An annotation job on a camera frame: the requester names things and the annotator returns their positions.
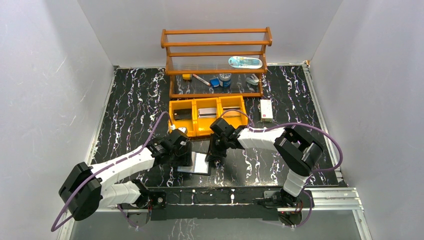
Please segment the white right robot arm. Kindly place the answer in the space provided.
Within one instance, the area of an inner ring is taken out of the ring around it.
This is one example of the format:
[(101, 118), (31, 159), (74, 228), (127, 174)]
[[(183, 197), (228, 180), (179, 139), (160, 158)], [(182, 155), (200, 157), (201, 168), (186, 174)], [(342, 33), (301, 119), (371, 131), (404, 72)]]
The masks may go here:
[(282, 202), (288, 207), (295, 207), (301, 201), (301, 191), (324, 152), (322, 144), (299, 125), (249, 129), (246, 125), (234, 127), (220, 117), (210, 129), (208, 162), (225, 158), (227, 149), (259, 148), (278, 152), (289, 169), (281, 190)]

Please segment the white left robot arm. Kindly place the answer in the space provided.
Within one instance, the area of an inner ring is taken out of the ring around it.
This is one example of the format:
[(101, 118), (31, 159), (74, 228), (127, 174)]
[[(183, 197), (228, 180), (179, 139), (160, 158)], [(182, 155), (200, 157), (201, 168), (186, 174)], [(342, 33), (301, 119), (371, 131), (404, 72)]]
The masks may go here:
[(85, 162), (75, 165), (58, 192), (73, 219), (82, 221), (98, 208), (121, 204), (140, 209), (163, 208), (164, 203), (158, 199), (164, 200), (165, 193), (148, 190), (135, 179), (120, 181), (158, 165), (191, 166), (192, 151), (187, 132), (180, 127), (165, 137), (152, 138), (146, 147), (140, 146), (115, 159), (91, 166)]

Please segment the black leather card holder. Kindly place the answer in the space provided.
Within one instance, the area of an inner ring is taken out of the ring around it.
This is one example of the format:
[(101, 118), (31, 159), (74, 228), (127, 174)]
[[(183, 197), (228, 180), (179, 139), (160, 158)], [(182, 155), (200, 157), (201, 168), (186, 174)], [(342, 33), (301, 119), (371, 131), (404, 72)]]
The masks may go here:
[(210, 176), (211, 169), (210, 162), (206, 161), (207, 155), (201, 152), (192, 152), (191, 160), (192, 166), (179, 166), (177, 171), (180, 173), (188, 173), (194, 175)]

